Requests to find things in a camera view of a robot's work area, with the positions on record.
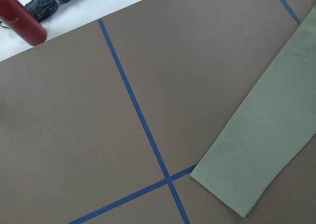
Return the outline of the olive green long-sleeve shirt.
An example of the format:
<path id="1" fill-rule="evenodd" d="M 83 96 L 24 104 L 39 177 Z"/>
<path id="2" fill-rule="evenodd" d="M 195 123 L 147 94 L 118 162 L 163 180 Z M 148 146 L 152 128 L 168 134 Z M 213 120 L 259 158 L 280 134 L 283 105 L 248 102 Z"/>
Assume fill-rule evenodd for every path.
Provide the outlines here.
<path id="1" fill-rule="evenodd" d="M 312 8 L 191 177 L 246 217 L 315 133 L 316 10 Z"/>

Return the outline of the folded dark blue umbrella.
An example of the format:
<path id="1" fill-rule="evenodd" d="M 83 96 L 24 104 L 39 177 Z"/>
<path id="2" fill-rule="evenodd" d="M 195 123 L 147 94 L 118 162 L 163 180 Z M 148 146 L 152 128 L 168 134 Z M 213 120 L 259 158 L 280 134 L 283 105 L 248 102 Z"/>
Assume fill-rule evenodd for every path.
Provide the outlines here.
<path id="1" fill-rule="evenodd" d="M 42 22 L 52 16 L 60 5 L 70 1 L 71 0 L 31 0 L 25 5 L 25 8 L 38 22 Z"/>

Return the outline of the red cylindrical bottle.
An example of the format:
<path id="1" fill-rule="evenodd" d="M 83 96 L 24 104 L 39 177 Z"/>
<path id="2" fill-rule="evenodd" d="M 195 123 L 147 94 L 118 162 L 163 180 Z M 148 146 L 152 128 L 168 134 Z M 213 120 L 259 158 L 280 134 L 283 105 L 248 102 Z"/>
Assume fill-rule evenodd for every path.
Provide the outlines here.
<path id="1" fill-rule="evenodd" d="M 31 46 L 46 41 L 46 29 L 18 0 L 0 0 L 0 19 Z"/>

